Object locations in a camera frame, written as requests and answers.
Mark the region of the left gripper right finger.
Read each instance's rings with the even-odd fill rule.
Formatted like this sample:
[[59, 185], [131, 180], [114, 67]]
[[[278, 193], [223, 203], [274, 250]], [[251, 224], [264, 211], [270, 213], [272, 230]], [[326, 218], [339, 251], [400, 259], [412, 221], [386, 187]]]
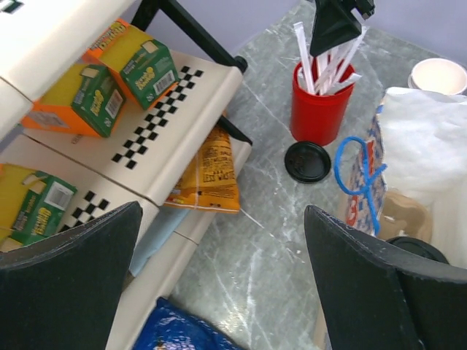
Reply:
[[306, 245], [332, 349], [465, 349], [466, 270], [404, 251], [322, 209]]

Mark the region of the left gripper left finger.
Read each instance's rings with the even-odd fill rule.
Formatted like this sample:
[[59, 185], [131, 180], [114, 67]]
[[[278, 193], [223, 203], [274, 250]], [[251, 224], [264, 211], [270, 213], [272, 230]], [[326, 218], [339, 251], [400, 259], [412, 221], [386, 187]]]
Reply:
[[1, 254], [1, 348], [104, 349], [141, 221], [128, 202]]

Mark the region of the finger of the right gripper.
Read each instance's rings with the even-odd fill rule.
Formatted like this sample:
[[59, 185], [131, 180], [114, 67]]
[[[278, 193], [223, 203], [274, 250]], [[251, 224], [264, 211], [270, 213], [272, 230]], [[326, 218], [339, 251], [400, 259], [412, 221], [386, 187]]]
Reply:
[[315, 6], [311, 56], [322, 55], [361, 35], [361, 24], [352, 14], [354, 9], [361, 14], [361, 1], [316, 0]]

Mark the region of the black coffee cup lid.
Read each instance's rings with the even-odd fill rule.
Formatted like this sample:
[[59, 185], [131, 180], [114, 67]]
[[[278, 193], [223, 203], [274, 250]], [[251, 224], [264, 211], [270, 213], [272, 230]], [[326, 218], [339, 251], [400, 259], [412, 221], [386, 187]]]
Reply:
[[427, 258], [439, 263], [449, 265], [448, 259], [436, 247], [418, 239], [409, 236], [398, 236], [386, 240], [387, 243], [392, 244], [404, 251], [410, 252], [417, 256]]

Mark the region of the brown pulp cup carrier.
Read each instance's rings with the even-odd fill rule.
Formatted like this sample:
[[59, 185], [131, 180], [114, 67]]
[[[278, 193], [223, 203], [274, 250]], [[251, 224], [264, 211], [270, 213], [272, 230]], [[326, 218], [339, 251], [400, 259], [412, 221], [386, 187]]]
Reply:
[[433, 218], [431, 213], [413, 198], [388, 191], [379, 216], [379, 238], [388, 240], [408, 236], [431, 242]]

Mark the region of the paper takeout bag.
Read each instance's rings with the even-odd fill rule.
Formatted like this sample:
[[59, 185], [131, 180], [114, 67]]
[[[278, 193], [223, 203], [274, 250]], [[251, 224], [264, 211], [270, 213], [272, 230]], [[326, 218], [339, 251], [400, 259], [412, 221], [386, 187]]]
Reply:
[[[337, 176], [342, 198], [332, 215], [379, 238], [379, 216], [393, 191], [422, 204], [433, 218], [431, 242], [449, 265], [466, 270], [466, 98], [401, 87], [387, 90], [358, 145], [349, 176]], [[332, 349], [322, 306], [314, 334], [321, 349]]]

